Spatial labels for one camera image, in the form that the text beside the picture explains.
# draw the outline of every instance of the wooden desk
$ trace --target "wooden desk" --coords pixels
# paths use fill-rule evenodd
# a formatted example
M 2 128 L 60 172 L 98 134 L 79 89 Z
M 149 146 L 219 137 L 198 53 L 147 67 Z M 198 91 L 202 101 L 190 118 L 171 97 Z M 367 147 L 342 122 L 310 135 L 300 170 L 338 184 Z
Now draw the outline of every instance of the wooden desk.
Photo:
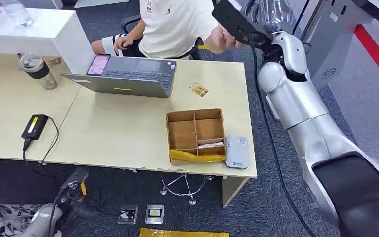
M 204 97 L 194 83 L 209 89 Z M 222 108 L 225 135 L 245 136 L 249 168 L 219 163 L 173 166 L 168 158 L 166 114 Z M 48 162 L 225 176 L 226 206 L 249 178 L 256 162 L 243 63 L 179 60 L 170 99 L 94 93 L 82 87 L 61 127 L 60 143 Z
M 60 71 L 68 71 L 66 64 L 59 64 L 51 68 L 59 86 L 47 91 L 18 71 L 18 61 L 15 55 L 0 54 L 0 158 L 22 160 L 21 134 L 31 115 L 50 115 L 60 126 L 80 86 L 59 75 Z M 27 159 L 40 160 L 55 134 L 56 129 L 48 122 L 40 141 L 31 144 Z
M 21 133 L 32 114 L 47 114 L 60 128 L 60 140 L 47 162 L 223 176 L 223 206 L 249 178 L 256 178 L 251 119 L 242 63 L 178 60 L 170 99 L 94 93 L 64 77 L 65 64 L 52 68 L 59 86 L 43 89 L 17 70 L 16 56 L 0 55 L 0 158 L 22 160 Z M 189 87 L 209 89 L 204 97 Z M 169 163 L 166 114 L 222 108 L 225 135 L 245 136 L 249 168 L 220 163 Z M 28 160 L 40 161 L 56 130 L 47 123 Z

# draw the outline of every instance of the laptop keyboard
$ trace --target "laptop keyboard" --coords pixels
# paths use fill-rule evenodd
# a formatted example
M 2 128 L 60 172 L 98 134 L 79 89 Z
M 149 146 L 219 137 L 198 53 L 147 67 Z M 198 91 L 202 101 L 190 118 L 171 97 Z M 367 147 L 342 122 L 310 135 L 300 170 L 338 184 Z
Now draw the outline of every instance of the laptop keyboard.
M 164 73 L 141 73 L 118 70 L 106 70 L 103 73 L 103 76 L 124 79 L 156 80 L 160 82 L 165 91 L 169 90 L 169 82 L 171 81 L 171 75 Z

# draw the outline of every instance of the power adapter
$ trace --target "power adapter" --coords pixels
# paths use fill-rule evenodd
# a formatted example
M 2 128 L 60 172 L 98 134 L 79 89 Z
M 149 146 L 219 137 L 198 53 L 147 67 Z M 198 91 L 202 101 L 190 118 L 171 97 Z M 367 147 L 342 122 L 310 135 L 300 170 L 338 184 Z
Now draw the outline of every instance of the power adapter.
M 47 123 L 47 115 L 32 115 L 21 137 L 24 138 L 23 151 L 26 151 L 32 140 L 38 140 Z

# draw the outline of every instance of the red stripe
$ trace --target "red stripe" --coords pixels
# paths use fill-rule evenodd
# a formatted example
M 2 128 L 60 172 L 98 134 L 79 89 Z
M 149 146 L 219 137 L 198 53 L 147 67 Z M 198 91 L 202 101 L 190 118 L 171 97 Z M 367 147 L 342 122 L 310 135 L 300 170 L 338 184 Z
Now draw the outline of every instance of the red stripe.
M 358 39 L 361 41 L 361 44 L 379 67 L 379 46 L 376 44 L 374 39 L 362 25 L 357 25 L 355 28 L 355 35 L 357 35 Z

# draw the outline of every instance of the cable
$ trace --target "cable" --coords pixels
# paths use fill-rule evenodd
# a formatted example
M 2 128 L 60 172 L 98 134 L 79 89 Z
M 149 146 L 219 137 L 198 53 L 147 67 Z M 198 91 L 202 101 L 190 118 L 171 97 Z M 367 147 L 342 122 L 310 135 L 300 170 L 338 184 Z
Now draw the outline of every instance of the cable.
M 119 215 L 122 215 L 128 211 L 119 211 L 115 208 L 110 208 L 110 207 L 106 207 L 105 203 L 101 204 L 101 200 L 102 200 L 102 188 L 98 185 L 95 185 L 93 184 L 95 187 L 97 187 L 99 189 L 99 195 L 98 195 L 98 198 L 92 198 L 88 195 L 83 195 L 82 192 L 80 192 L 81 194 L 81 197 L 79 198 L 73 198 L 71 193 L 70 193 L 70 190 L 68 190 L 68 197 L 71 199 L 71 200 L 80 200 L 81 198 L 85 197 L 86 199 L 88 200 L 91 200 L 94 204 L 92 205 L 86 205 L 88 207 L 93 207 L 96 209 L 96 211 L 100 212 L 100 213 L 103 213 L 103 214 L 106 214 L 106 215 L 109 215 L 109 216 L 119 216 Z
M 22 151 L 22 160 L 24 161 L 25 165 L 27 166 L 27 168 L 34 174 L 37 174 L 37 175 L 40 175 L 40 176 L 43 176 L 43 177 L 46 177 L 46 178 L 49 178 L 49 179 L 56 179 L 56 177 L 54 176 L 51 176 L 51 175 L 47 175 L 47 174 L 44 174 L 44 173 L 41 173 L 39 172 L 38 170 L 35 170 L 33 169 L 27 162 L 27 159 L 25 159 L 25 151 Z
M 57 194 L 56 198 L 54 199 L 53 207 L 51 209 L 50 220 L 49 220 L 49 223 L 48 223 L 48 237 L 52 237 L 52 235 L 51 235 L 51 222 L 53 221 L 54 211 L 56 210 L 56 202 L 57 202 L 57 199 L 59 199 L 60 195 L 63 193 L 64 190 L 66 190 L 66 188 L 63 189 L 63 190 L 60 190 L 59 193 Z
M 263 114 L 264 120 L 265 120 L 265 127 L 266 127 L 266 130 L 268 132 L 269 139 L 270 139 L 270 143 L 271 143 L 271 147 L 272 147 L 272 153 L 274 155 L 275 163 L 277 165 L 278 177 L 280 179 L 280 183 L 281 183 L 282 189 L 284 191 L 285 197 L 287 198 L 288 202 L 290 203 L 292 210 L 297 215 L 297 218 L 300 220 L 300 222 L 302 223 L 303 227 L 308 232 L 308 234 L 311 237 L 316 237 L 316 235 L 313 233 L 313 231 L 310 229 L 310 227 L 304 221 L 302 215 L 299 213 L 299 210 L 294 205 L 294 202 L 291 199 L 290 194 L 288 193 L 287 187 L 285 186 L 284 178 L 282 177 L 280 161 L 278 160 L 278 154 L 277 154 L 277 150 L 275 148 L 274 138 L 272 137 L 271 128 L 269 127 L 269 124 L 268 124 L 268 118 L 266 117 L 264 101 L 263 101 L 263 98 L 262 98 L 261 90 L 259 89 L 259 84 L 258 84 L 258 58 L 257 58 L 257 55 L 256 55 L 256 51 L 255 51 L 255 47 L 254 47 L 251 35 L 252 35 L 252 33 L 249 34 L 249 44 L 250 44 L 250 47 L 252 49 L 252 53 L 253 53 L 253 56 L 254 56 L 254 80 L 255 80 L 255 87 L 256 87 L 256 91 L 257 91 L 258 96 L 259 96 L 259 102 L 261 104 L 261 110 L 262 110 L 262 114 Z
M 56 123 L 54 122 L 54 119 L 52 117 L 50 117 L 50 116 L 48 116 L 48 117 L 51 119 L 51 121 L 53 122 L 54 127 L 56 128 L 56 138 L 52 142 L 52 144 L 51 144 L 50 148 L 48 149 L 46 155 L 44 155 L 44 158 L 41 161 L 42 165 L 44 163 L 44 160 L 47 158 L 47 155 L 50 153 L 51 149 L 53 149 L 54 145 L 56 145 L 57 141 L 59 140 L 59 129 L 57 128 Z
M 306 3 L 304 5 L 304 7 L 303 7 L 303 10 L 300 13 L 299 18 L 297 19 L 296 24 L 294 25 L 293 32 L 291 32 L 292 35 L 294 35 L 294 33 L 296 32 L 296 29 L 299 26 L 299 23 L 300 23 L 301 19 L 303 18 L 304 12 L 306 11 L 306 8 L 307 8 L 307 6 L 308 6 L 309 3 L 310 3 L 310 0 L 306 0 Z
M 40 163 L 42 167 L 44 167 L 43 163 L 44 163 L 46 157 L 48 156 L 48 154 L 50 153 L 50 151 L 53 149 L 53 147 L 56 145 L 56 143 L 59 141 L 59 128 L 57 127 L 56 123 L 54 122 L 54 119 L 51 116 L 48 116 L 48 117 L 51 119 L 51 121 L 53 122 L 54 127 L 56 128 L 56 137 L 52 141 L 52 143 L 50 145 L 50 148 L 47 150 L 46 154 L 44 155 L 44 158 L 42 159 L 42 161 Z M 26 153 L 28 147 L 30 147 L 31 142 L 32 142 L 31 138 L 27 138 L 27 139 L 24 140 L 24 146 L 23 146 L 23 149 L 22 149 L 22 159 L 23 159 L 25 165 L 34 174 L 37 174 L 37 175 L 40 175 L 40 176 L 43 176 L 43 177 L 55 180 L 56 179 L 55 175 L 44 174 L 42 172 L 39 172 L 38 170 L 35 170 L 34 168 L 32 168 L 31 166 L 28 165 L 27 159 L 25 158 L 25 153 Z

